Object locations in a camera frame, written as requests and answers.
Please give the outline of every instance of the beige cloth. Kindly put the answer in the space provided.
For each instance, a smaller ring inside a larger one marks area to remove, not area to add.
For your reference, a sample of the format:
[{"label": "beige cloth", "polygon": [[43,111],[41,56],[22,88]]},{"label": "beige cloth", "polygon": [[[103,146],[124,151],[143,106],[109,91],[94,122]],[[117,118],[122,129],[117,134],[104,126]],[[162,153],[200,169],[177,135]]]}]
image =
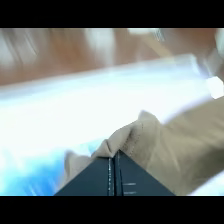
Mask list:
[{"label": "beige cloth", "polygon": [[224,169],[224,97],[212,100],[162,125],[142,112],[117,130],[89,157],[68,153],[63,187],[96,157],[121,149],[176,195],[187,195]]}]

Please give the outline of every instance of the brown fabric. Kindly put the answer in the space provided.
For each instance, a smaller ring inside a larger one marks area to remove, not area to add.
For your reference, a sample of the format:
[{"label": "brown fabric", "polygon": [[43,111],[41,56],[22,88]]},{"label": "brown fabric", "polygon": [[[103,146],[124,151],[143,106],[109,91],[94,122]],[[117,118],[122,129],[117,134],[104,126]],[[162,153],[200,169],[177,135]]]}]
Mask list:
[{"label": "brown fabric", "polygon": [[64,186],[96,157],[121,149],[176,195],[186,195],[224,168],[224,97],[175,117],[166,125],[142,112],[104,140],[91,158],[70,154]]}]

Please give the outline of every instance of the tan towel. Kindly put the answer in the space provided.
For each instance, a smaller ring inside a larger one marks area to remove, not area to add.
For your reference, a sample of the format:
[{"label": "tan towel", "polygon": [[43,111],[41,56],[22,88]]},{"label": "tan towel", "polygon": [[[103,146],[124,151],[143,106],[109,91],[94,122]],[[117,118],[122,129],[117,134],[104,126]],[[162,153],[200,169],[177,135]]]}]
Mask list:
[{"label": "tan towel", "polygon": [[121,149],[176,195],[186,195],[224,168],[224,97],[175,117],[166,125],[142,112],[88,157],[66,156],[63,187],[96,157]]}]

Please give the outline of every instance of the crumpled cloth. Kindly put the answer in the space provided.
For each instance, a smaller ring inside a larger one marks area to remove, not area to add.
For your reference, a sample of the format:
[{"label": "crumpled cloth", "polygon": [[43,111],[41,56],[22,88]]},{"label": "crumpled cloth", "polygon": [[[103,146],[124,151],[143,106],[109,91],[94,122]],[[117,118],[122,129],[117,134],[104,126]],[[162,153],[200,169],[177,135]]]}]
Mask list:
[{"label": "crumpled cloth", "polygon": [[143,111],[104,140],[91,158],[68,152],[60,188],[96,157],[113,157],[119,149],[175,195],[187,195],[224,169],[224,97],[165,125]]}]

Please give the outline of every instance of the brown floor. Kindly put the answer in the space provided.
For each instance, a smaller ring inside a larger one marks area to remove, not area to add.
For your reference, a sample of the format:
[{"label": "brown floor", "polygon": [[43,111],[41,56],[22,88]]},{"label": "brown floor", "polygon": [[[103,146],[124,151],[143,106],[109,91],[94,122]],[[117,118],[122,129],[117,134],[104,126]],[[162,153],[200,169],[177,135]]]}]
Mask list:
[{"label": "brown floor", "polygon": [[185,53],[200,62],[215,46],[215,28],[161,30],[164,42],[123,28],[1,29],[0,86]]}]

